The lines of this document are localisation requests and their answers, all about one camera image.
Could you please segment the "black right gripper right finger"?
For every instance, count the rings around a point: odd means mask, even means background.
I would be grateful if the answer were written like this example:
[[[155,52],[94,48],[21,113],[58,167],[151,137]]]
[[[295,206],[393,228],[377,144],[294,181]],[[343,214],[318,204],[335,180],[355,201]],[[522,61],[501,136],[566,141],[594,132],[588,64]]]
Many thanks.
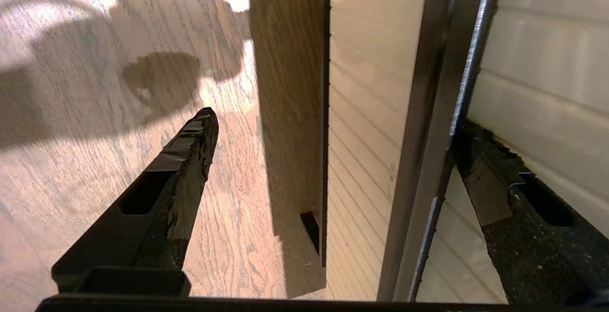
[[[452,153],[510,304],[608,304],[607,237],[492,132],[462,123]]]

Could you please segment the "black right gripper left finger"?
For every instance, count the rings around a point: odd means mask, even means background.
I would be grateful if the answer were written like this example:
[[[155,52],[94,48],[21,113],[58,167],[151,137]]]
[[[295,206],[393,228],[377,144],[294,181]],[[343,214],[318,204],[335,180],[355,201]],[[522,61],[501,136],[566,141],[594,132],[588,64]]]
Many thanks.
[[[219,136],[210,107],[199,110],[135,181],[52,266],[60,293],[102,267],[181,271]]]

